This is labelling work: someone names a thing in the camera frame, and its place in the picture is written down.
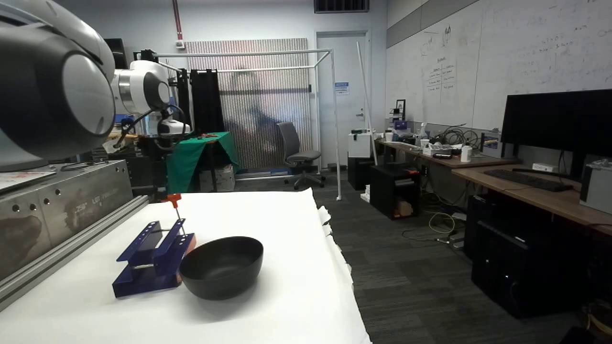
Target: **whiteboard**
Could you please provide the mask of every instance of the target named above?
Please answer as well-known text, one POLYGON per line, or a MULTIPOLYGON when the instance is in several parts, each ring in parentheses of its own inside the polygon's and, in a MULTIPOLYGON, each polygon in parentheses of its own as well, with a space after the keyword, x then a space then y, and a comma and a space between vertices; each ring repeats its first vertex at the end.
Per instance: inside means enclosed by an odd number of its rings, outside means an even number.
POLYGON ((389 49, 415 120, 502 127, 509 93, 612 87, 611 0, 480 0, 389 49))

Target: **black cabinet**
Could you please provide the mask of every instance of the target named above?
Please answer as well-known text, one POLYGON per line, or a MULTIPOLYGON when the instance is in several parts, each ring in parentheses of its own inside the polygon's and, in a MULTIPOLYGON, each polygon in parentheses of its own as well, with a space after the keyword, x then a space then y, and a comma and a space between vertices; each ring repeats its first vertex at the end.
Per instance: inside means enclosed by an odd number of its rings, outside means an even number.
POLYGON ((509 313, 572 309, 588 296, 588 244, 546 211, 503 198, 473 198, 467 232, 473 280, 509 313))
POLYGON ((354 189, 366 189, 366 183, 370 183, 370 168, 373 164, 373 158, 349 158, 349 183, 354 189))
POLYGON ((421 173, 408 164, 381 164, 371 168, 370 202, 389 217, 400 217, 406 200, 419 213, 421 173))

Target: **person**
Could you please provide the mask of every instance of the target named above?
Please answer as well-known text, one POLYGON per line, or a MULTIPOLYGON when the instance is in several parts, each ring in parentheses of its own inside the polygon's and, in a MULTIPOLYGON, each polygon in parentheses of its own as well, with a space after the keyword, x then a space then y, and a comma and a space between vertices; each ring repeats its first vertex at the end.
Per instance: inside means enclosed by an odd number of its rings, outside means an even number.
POLYGON ((255 72, 230 76, 226 127, 232 131, 241 166, 266 169, 284 166, 284 137, 278 120, 261 106, 261 82, 255 72))

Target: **black monitor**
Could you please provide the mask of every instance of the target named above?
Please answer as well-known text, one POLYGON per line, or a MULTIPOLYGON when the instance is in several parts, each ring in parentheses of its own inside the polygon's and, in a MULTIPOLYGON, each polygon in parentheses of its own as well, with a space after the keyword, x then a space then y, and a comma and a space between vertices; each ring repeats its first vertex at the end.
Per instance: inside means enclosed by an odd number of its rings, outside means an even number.
POLYGON ((612 156, 612 89, 509 95, 502 141, 612 156))

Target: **white tabletop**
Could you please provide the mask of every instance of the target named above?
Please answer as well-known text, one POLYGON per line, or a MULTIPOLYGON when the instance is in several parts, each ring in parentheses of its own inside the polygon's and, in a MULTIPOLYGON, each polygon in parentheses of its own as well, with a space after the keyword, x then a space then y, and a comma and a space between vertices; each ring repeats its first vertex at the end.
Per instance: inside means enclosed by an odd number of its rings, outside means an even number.
POLYGON ((171 204, 150 204, 0 313, 0 341, 370 344, 343 255, 322 227, 312 190, 184 194, 180 211, 199 244, 251 234, 264 244, 257 284, 207 301, 186 286, 117 299, 115 261, 152 221, 174 223, 171 204))

